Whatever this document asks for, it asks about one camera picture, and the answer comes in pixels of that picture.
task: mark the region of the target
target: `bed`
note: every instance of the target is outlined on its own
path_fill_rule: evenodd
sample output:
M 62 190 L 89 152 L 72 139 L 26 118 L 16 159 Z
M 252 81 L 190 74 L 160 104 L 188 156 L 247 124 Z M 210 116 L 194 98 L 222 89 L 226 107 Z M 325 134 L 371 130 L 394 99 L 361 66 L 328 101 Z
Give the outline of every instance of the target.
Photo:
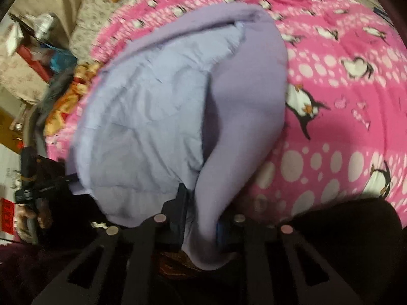
M 84 0 L 70 49 L 80 60 L 108 63 L 129 40 L 185 12 L 233 1 Z M 260 4 L 275 19 L 289 62 L 286 127 L 241 191 L 237 207 L 274 224 L 361 192 L 374 193 L 393 205 L 405 225 L 406 33 L 397 34 L 373 12 L 382 9 L 377 0 L 238 1 Z M 403 30 L 392 2 L 381 3 Z M 87 97 L 66 127 L 47 138 L 52 159 L 66 158 L 86 103 Z

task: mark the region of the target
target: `lavender fabric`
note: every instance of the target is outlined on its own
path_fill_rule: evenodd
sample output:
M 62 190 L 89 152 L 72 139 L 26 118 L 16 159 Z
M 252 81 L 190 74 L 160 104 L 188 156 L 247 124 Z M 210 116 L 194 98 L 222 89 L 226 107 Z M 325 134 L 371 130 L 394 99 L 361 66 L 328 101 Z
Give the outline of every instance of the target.
M 191 38 L 195 40 L 192 45 L 176 44 Z M 169 46 L 174 48 L 174 58 L 168 63 L 188 57 L 183 63 L 193 70 L 189 78 L 181 72 L 182 65 L 177 65 L 179 73 L 169 77 L 154 69 L 159 52 L 165 54 Z M 145 68 L 151 67 L 153 72 L 137 77 L 132 66 L 141 70 L 138 75 L 146 75 Z M 175 196 L 176 183 L 195 188 L 195 209 L 189 215 L 183 249 L 198 267 L 216 269 L 226 260 L 216 250 L 216 223 L 282 130 L 286 69 L 284 42 L 273 19 L 260 6 L 218 4 L 187 13 L 132 42 L 103 69 L 101 84 L 78 125 L 67 172 L 76 169 L 83 191 L 94 196 L 108 218 L 130 227 L 158 213 L 162 203 Z M 179 118 L 170 127 L 156 123 L 154 130 L 139 136 L 147 124 L 136 121 L 151 116 L 138 108 L 146 102 L 134 88 L 158 78 L 171 87 L 169 94 L 172 90 L 181 95 L 187 92 L 188 99 L 173 102 L 171 95 L 160 96 L 140 87 L 147 90 L 146 99 L 153 97 L 153 113 L 174 111 Z M 121 97 L 121 103 L 112 104 L 108 91 Z M 129 101 L 128 97 L 138 99 Z M 131 143 L 126 146 L 120 136 Z M 158 137 L 166 139 L 165 145 Z M 170 155 L 180 143 L 183 149 Z

